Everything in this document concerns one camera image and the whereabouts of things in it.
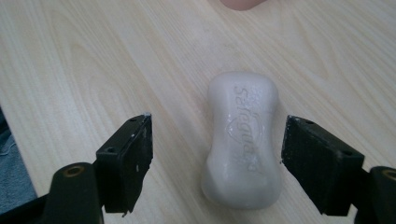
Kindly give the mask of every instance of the black mechanical part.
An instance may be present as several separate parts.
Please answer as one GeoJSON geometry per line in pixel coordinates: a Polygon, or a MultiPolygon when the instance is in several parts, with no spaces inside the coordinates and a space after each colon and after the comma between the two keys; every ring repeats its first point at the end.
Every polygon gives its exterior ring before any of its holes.
{"type": "Polygon", "coordinates": [[[321,214],[346,216],[353,203],[355,223],[396,223],[396,170],[361,169],[364,156],[311,120],[288,116],[282,162],[321,214]]]}
{"type": "Polygon", "coordinates": [[[43,223],[103,223],[93,166],[74,163],[52,178],[43,223]]]}
{"type": "Polygon", "coordinates": [[[152,157],[150,115],[129,119],[99,148],[94,165],[107,213],[134,210],[152,157]]]}

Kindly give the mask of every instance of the table surface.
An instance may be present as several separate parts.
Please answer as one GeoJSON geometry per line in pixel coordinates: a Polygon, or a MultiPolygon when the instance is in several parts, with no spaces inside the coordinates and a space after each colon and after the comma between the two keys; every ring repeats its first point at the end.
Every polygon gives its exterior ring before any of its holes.
{"type": "Polygon", "coordinates": [[[279,91],[273,145],[288,114],[311,119],[366,156],[396,166],[396,2],[218,0],[0,2],[0,103],[38,195],[53,173],[95,151],[128,118],[153,116],[154,160],[131,215],[106,223],[352,223],[321,216],[279,164],[271,207],[238,211],[200,189],[212,140],[207,88],[249,71],[279,91]]]}

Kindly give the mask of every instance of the blue denim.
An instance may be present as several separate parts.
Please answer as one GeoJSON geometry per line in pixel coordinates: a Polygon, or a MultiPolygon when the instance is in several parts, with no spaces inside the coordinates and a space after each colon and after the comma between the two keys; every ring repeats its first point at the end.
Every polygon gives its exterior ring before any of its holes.
{"type": "Polygon", "coordinates": [[[0,133],[0,214],[37,197],[9,130],[0,133]]]}

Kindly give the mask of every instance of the light wood surface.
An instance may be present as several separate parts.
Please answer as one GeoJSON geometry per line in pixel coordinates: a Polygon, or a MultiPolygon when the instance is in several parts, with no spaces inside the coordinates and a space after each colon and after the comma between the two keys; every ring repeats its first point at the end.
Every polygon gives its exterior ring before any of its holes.
{"type": "Polygon", "coordinates": [[[0,104],[38,195],[53,173],[95,160],[128,118],[153,115],[154,160],[131,215],[106,223],[353,223],[318,213],[279,164],[268,209],[205,199],[209,81],[228,71],[271,78],[288,114],[311,119],[366,156],[396,166],[396,2],[268,0],[237,12],[218,0],[0,2],[0,104]]]}

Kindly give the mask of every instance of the wooden table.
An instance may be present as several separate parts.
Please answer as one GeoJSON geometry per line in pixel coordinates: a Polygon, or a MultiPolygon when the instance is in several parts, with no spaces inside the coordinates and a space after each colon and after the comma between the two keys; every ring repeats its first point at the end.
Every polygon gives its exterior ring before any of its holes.
{"type": "Polygon", "coordinates": [[[396,166],[393,0],[268,0],[238,12],[218,0],[0,2],[0,103],[38,195],[66,164],[128,118],[151,112],[154,160],[131,215],[106,223],[352,223],[318,213],[279,164],[283,191],[260,211],[210,203],[200,177],[211,146],[209,81],[227,71],[271,78],[288,114],[311,119],[396,166]]]}

